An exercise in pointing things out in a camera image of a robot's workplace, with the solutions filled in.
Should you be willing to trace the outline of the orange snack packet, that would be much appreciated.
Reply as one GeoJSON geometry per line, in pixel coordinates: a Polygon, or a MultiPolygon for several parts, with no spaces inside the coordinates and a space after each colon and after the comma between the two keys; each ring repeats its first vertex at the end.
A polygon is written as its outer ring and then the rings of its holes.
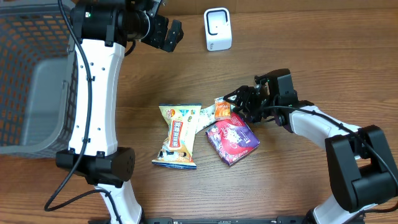
{"type": "Polygon", "coordinates": [[[223,97],[215,98],[215,119],[217,121],[231,118],[231,104],[223,97]]]}

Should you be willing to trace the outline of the white conditioner tube gold cap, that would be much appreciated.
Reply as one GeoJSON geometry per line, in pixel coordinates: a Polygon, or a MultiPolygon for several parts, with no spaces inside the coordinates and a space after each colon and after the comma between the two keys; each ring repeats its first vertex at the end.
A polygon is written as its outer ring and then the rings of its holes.
{"type": "Polygon", "coordinates": [[[201,130],[216,122],[215,109],[216,106],[211,105],[200,110],[196,133],[199,133],[201,130]]]}

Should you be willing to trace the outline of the red purple liners pack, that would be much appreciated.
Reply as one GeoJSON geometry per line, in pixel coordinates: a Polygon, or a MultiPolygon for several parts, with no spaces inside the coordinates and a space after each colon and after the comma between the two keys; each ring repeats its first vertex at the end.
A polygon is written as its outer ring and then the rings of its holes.
{"type": "Polygon", "coordinates": [[[206,130],[206,136],[229,166],[240,161],[258,148],[260,140],[236,113],[230,119],[217,121],[206,130]]]}

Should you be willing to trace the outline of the cream snack bag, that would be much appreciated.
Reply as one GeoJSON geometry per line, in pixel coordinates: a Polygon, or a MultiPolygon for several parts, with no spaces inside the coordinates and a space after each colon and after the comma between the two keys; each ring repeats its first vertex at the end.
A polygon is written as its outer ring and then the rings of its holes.
{"type": "Polygon", "coordinates": [[[175,169],[196,169],[193,145],[201,104],[160,104],[160,112],[168,125],[168,134],[152,163],[175,169]]]}

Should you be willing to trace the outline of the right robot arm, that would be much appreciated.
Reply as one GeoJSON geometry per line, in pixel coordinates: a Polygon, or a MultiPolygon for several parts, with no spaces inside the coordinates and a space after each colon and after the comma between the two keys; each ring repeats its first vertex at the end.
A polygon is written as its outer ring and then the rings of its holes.
{"type": "Polygon", "coordinates": [[[364,223],[367,213],[390,213],[377,205],[397,196],[397,165],[381,128],[346,124],[300,100],[290,70],[273,70],[225,95],[249,123],[273,121],[326,152],[332,195],[309,210],[302,223],[364,223]]]}

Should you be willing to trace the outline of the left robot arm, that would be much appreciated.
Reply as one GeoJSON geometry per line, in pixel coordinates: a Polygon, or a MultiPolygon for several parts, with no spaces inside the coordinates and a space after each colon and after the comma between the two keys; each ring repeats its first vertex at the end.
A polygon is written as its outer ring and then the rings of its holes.
{"type": "Polygon", "coordinates": [[[144,223],[132,189],[135,153],[116,139],[116,95],[121,64],[137,42],[172,52],[182,24],[159,15],[160,0],[79,1],[65,23],[75,43],[78,89],[75,124],[68,147],[55,162],[99,193],[110,223],[144,223]]]}

